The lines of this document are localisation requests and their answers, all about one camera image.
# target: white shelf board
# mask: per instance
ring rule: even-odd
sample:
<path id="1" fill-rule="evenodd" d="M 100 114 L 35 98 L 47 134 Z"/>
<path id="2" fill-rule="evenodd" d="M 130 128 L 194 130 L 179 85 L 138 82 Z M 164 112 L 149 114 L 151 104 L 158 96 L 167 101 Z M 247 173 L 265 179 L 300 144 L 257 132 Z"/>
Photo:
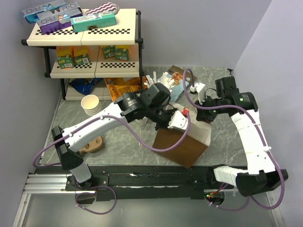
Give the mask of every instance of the white shelf board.
<path id="1" fill-rule="evenodd" d="M 98 46 L 89 46 L 89 57 L 91 63 L 76 65 L 72 69 L 60 69 L 60 66 L 56 61 L 53 65 L 51 78 L 94 78 L 98 53 Z"/>
<path id="2" fill-rule="evenodd" d="M 82 45 L 134 45 L 136 9 L 120 9 L 113 26 L 84 31 Z"/>
<path id="3" fill-rule="evenodd" d="M 29 46 L 81 46 L 83 32 L 75 33 L 72 26 L 44 35 L 36 23 L 27 39 Z"/>
<path id="4" fill-rule="evenodd" d="M 133 45 L 136 9 L 120 9 L 116 25 L 75 33 L 72 26 L 44 35 L 36 23 L 27 39 L 29 46 Z"/>
<path id="5" fill-rule="evenodd" d="M 104 80 L 100 81 L 93 87 L 91 94 L 96 95 L 99 98 L 99 100 L 112 100 Z M 80 94 L 71 85 L 68 85 L 66 97 L 65 97 L 66 100 L 68 101 L 81 100 L 83 97 L 84 97 L 83 94 Z"/>
<path id="6" fill-rule="evenodd" d="M 95 73 L 96 78 L 139 77 L 139 46 L 135 44 L 129 61 L 104 59 L 100 50 Z"/>

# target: wall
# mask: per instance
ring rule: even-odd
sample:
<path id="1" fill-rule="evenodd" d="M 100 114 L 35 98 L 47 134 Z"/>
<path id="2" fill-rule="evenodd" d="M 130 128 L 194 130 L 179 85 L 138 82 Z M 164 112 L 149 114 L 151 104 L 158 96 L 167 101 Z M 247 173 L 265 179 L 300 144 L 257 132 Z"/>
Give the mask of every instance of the wall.
<path id="1" fill-rule="evenodd" d="M 280 206 L 286 226 L 303 226 L 302 10 L 300 0 L 273 0 L 233 73 L 240 90 L 256 96 L 272 153 L 288 171 Z"/>
<path id="2" fill-rule="evenodd" d="M 32 5 L 46 0 L 29 0 Z M 102 1 L 77 0 L 83 8 Z M 144 65 L 233 69 L 271 0 L 115 0 L 142 12 Z"/>
<path id="3" fill-rule="evenodd" d="M 43 147 L 59 98 L 57 80 L 44 78 L 41 49 L 23 47 L 32 25 L 21 10 L 27 1 L 5 2 L 0 30 L 0 212 L 1 226 L 12 226 L 34 155 Z"/>

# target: stack of paper cups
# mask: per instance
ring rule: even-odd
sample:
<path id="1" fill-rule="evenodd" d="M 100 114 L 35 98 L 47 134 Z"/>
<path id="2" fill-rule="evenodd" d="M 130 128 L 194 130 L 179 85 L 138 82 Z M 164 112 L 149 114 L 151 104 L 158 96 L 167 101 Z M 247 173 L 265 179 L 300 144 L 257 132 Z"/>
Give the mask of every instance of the stack of paper cups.
<path id="1" fill-rule="evenodd" d="M 93 116 L 101 111 L 101 104 L 99 98 L 95 95 L 85 96 L 81 100 L 81 106 L 84 109 L 85 113 L 89 116 Z"/>

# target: gray countertop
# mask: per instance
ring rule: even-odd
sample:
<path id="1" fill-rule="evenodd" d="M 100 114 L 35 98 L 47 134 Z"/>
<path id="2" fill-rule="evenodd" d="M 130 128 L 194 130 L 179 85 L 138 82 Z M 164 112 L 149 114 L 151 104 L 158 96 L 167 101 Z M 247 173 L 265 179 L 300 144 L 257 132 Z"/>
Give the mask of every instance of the gray countertop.
<path id="1" fill-rule="evenodd" d="M 169 67 L 144 67 L 144 72 L 152 75 L 157 72 L 160 77 Z M 198 80 L 207 87 L 215 88 L 214 81 L 229 76 L 227 69 L 191 67 Z M 176 101 L 181 105 L 188 105 L 185 95 L 182 93 Z M 110 101 L 101 101 L 102 108 L 107 107 Z M 80 105 L 80 101 L 61 100 L 55 116 L 53 126 L 62 128 L 70 127 L 89 118 Z M 145 126 L 139 126 L 136 122 L 130 123 L 132 129 L 150 146 L 156 137 L 155 123 L 150 120 Z M 178 165 L 144 146 L 139 146 L 134 136 L 123 126 L 117 127 L 104 135 L 103 146 L 95 153 L 85 154 L 84 159 L 89 165 Z M 53 141 L 52 136 L 48 138 L 48 144 Z M 58 162 L 59 158 L 52 147 L 46 151 L 41 164 Z M 212 125 L 211 144 L 203 155 L 196 161 L 196 166 L 212 166 L 217 164 L 228 164 L 232 166 L 246 166 L 246 157 L 236 127 L 227 114 L 217 116 Z"/>

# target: checkered strip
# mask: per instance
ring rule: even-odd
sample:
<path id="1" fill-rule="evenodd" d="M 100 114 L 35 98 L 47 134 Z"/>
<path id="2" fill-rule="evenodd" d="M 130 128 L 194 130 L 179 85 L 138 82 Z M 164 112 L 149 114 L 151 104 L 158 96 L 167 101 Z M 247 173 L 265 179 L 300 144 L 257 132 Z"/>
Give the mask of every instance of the checkered strip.
<path id="1" fill-rule="evenodd" d="M 99 29 L 99 28 L 94 28 L 89 31 L 89 34 L 130 34 L 131 29 Z"/>
<path id="2" fill-rule="evenodd" d="M 123 62 L 123 63 L 104 63 L 101 62 L 100 68 L 131 68 L 135 67 L 135 62 Z"/>
<path id="3" fill-rule="evenodd" d="M 43 32 L 38 29 L 36 31 L 36 35 L 73 35 L 73 34 L 78 34 L 78 32 L 74 32 L 73 29 L 67 29 L 67 30 L 58 30 L 55 32 L 51 32 L 51 33 L 47 33 L 47 34 L 43 34 Z"/>
<path id="4" fill-rule="evenodd" d="M 93 63 L 87 63 L 87 64 L 83 64 L 83 65 L 76 65 L 74 68 L 75 69 L 91 69 Z"/>

